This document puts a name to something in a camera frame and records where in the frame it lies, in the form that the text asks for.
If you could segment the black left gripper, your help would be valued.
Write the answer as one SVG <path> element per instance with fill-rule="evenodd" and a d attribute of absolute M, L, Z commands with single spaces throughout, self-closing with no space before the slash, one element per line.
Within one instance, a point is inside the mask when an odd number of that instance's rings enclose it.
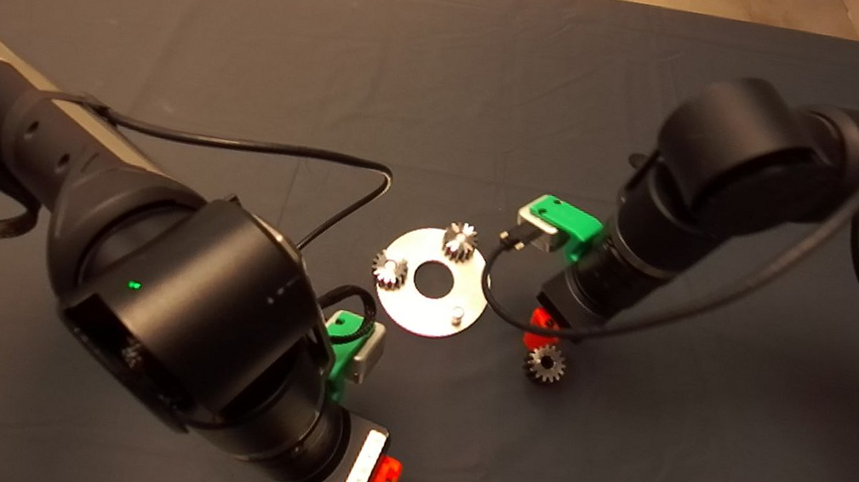
<path fill-rule="evenodd" d="M 249 463 L 282 482 L 399 482 L 404 466 L 387 454 L 391 434 L 348 409 L 325 405 L 305 436 Z"/>

